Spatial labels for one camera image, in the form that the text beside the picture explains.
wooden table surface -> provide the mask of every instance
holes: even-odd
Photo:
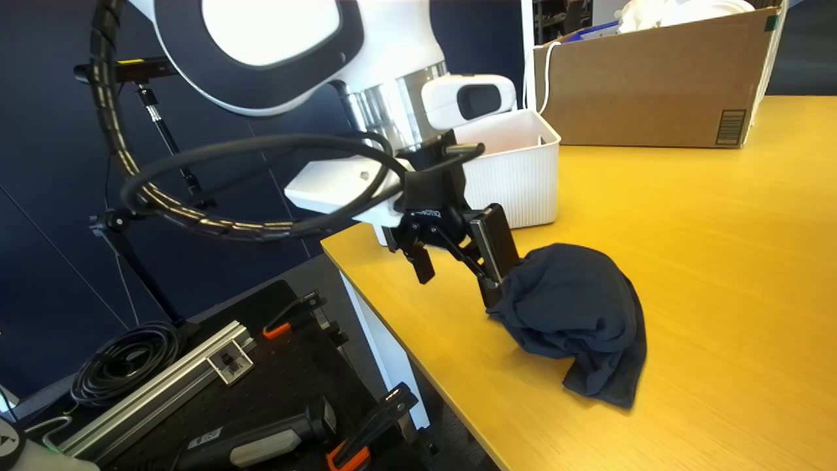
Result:
[[[837,96],[767,96],[742,148],[559,148],[554,224],[635,283],[648,359],[634,410],[563,390],[444,250],[418,286],[367,224],[325,241],[496,466],[837,468]]]

white box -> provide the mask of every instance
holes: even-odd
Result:
[[[559,137],[541,114],[515,110],[481,117],[456,127],[456,139],[487,146],[465,161],[470,206],[503,203],[509,228],[554,223]]]

dark blue cloth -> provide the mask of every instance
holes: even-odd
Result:
[[[631,407],[647,360],[644,308],[601,250],[554,244],[530,250],[490,308],[520,347],[576,359],[564,386]]]

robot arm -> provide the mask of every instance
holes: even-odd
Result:
[[[122,0],[100,2],[118,16]],[[231,112],[250,117],[291,112],[320,87],[338,83],[356,127],[364,137],[380,137],[393,148],[393,161],[380,161],[380,169],[394,172],[399,182],[394,185],[398,194],[390,190],[393,195],[385,202],[394,214],[385,223],[388,246],[399,248],[414,261],[422,283],[431,278],[424,246],[447,248],[477,273],[484,299],[491,304],[504,273],[518,265],[518,254],[503,206],[470,210],[465,203],[461,165],[477,152],[462,152],[449,127],[515,106],[512,83],[496,76],[449,76],[431,34],[428,0],[130,2],[154,23],[172,67],[199,95]],[[261,143],[297,146],[297,142],[282,142],[282,137]],[[206,152],[181,157],[199,161]],[[174,219],[212,224],[201,212],[169,203],[150,182],[154,169],[127,169],[133,176],[126,182],[127,190],[122,190],[127,206],[135,203],[130,190],[142,190],[144,202],[184,212]],[[216,228],[246,231],[246,224],[228,223]]]

white plastic part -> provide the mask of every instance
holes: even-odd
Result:
[[[504,76],[440,76],[422,87],[428,125],[447,130],[467,123],[457,102],[457,95],[465,87],[494,87],[499,92],[499,104],[491,112],[508,112],[515,106],[515,83]]]
[[[215,44],[246,66],[291,59],[339,27],[334,0],[205,0],[201,10]]]
[[[364,46],[343,67],[346,95],[356,95],[414,70],[443,62],[443,46],[431,31],[428,0],[359,0]]]
[[[503,203],[509,228],[556,219],[559,137],[534,110],[491,114],[456,127],[461,143],[487,152],[465,161],[465,199],[470,206]]]
[[[380,161],[367,157],[347,159],[317,159],[309,161],[288,185],[284,195],[309,212],[330,214],[356,199],[377,176]],[[398,176],[390,172],[381,189],[398,182]],[[399,212],[394,210],[394,195],[359,214],[356,219],[394,228]]]

